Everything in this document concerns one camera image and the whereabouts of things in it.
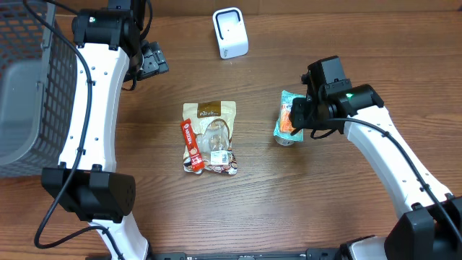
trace plastic basket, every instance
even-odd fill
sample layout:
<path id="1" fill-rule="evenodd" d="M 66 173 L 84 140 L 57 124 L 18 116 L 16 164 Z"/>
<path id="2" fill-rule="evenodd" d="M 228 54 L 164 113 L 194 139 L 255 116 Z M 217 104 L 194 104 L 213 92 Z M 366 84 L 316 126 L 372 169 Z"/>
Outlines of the plastic basket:
<path id="1" fill-rule="evenodd" d="M 55 7 L 28 1 L 56 24 Z M 69 131 L 77 81 L 75 54 L 24 8 L 0 2 L 0 177 L 56 167 Z"/>

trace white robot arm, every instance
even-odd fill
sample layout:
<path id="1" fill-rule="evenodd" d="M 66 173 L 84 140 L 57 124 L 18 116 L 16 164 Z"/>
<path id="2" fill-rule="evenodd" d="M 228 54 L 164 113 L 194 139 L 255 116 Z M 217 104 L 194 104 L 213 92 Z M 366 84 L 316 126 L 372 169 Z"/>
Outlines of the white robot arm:
<path id="1" fill-rule="evenodd" d="M 128 71 L 129 58 L 125 51 L 109 50 L 107 44 L 88 43 L 79 49 L 91 69 L 93 86 L 92 112 L 88 123 L 87 138 L 84 145 L 85 154 L 80 160 L 79 170 L 91 170 L 100 165 L 102 172 L 116 171 L 114 137 L 119 97 L 123 78 Z M 87 106 L 87 75 L 82 62 L 77 62 L 77 88 L 74 98 L 71 126 L 68 138 L 60 155 L 60 164 L 72 166 L 76 158 L 76 147 L 79 146 L 80 132 L 84 120 L 84 109 Z M 148 255 L 149 244 L 138 230 L 133 214 L 123 216 L 120 223 L 112 220 L 93 219 L 91 226 L 100 225 L 109 229 L 114 241 L 125 260 L 144 260 Z M 109 238 L 98 230 L 101 238 L 108 246 L 112 260 L 118 260 Z"/>
<path id="2" fill-rule="evenodd" d="M 337 56 L 308 66 L 307 97 L 295 98 L 290 119 L 314 139 L 346 134 L 371 164 L 399 218 L 387 238 L 341 246 L 337 259 L 433 260 L 462 258 L 462 198 L 455 198 L 419 161 L 369 85 L 352 87 Z M 330 131 L 314 137 L 316 130 Z"/>

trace wooden table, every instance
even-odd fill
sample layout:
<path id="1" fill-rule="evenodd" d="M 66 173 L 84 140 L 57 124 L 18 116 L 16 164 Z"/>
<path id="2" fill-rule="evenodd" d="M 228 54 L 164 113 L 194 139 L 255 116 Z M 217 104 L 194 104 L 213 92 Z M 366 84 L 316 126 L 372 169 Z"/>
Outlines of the wooden table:
<path id="1" fill-rule="evenodd" d="M 59 17 L 71 37 L 71 17 Z M 247 16 L 250 50 L 221 60 L 211 17 L 154 19 L 170 71 L 123 92 L 118 172 L 136 179 L 134 216 L 156 252 L 295 251 L 387 235 L 391 200 L 361 153 L 334 134 L 293 147 L 272 132 L 282 90 L 305 93 L 308 64 L 339 55 L 354 85 L 371 84 L 420 160 L 462 194 L 460 12 Z M 235 100 L 234 177 L 183 172 L 183 103 Z M 58 248 L 32 240 L 52 198 L 39 177 L 0 180 L 0 259 L 103 254 L 96 233 Z M 42 236 L 83 228 L 58 208 Z"/>

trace red stick package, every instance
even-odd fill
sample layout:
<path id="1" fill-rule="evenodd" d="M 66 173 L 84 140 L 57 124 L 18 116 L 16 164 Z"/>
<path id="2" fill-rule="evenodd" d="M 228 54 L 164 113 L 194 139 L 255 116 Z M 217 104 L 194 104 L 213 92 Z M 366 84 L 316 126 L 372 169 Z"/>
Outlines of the red stick package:
<path id="1" fill-rule="evenodd" d="M 193 166 L 193 171 L 198 171 L 204 169 L 205 165 L 202 161 L 201 153 L 197 147 L 196 138 L 194 136 L 193 127 L 191 126 L 191 120 L 186 119 L 181 122 L 181 131 L 183 131 L 183 136 L 185 137 L 186 147 L 188 148 L 189 157 L 191 159 L 191 164 Z"/>

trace plastic food package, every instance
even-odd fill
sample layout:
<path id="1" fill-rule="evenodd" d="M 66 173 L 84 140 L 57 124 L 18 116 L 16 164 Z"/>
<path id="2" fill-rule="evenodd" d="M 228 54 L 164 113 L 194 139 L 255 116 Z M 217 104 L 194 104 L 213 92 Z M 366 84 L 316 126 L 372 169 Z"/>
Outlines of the plastic food package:
<path id="1" fill-rule="evenodd" d="M 196 145 L 199 149 L 200 160 L 204 167 L 200 166 L 194 147 L 189 146 L 186 139 L 186 149 L 183 155 L 183 167 L 187 172 L 201 174 L 203 170 L 210 170 L 228 175 L 237 173 L 236 157 L 232 151 L 232 130 L 236 117 L 236 102 L 214 101 L 209 103 L 186 103 L 183 105 L 183 120 L 188 121 L 195 136 Z"/>
<path id="2" fill-rule="evenodd" d="M 292 122 L 289 119 L 290 111 L 292 110 L 292 101 L 294 98 L 304 98 L 304 95 L 293 94 L 291 92 L 282 91 L 281 105 L 279 107 L 279 118 L 274 128 L 273 136 L 281 145 L 287 146 L 294 142 L 303 142 L 303 130 L 300 130 L 295 135 L 290 135 L 295 129 L 292 127 Z"/>
<path id="3" fill-rule="evenodd" d="M 202 155 L 199 152 L 196 137 L 193 133 L 193 127 L 191 126 L 191 120 L 186 119 L 180 125 L 181 130 L 183 130 L 183 136 L 185 137 L 186 149 L 189 153 L 189 158 L 191 161 L 191 167 L 193 171 L 196 172 L 204 169 L 204 161 L 202 160 Z"/>

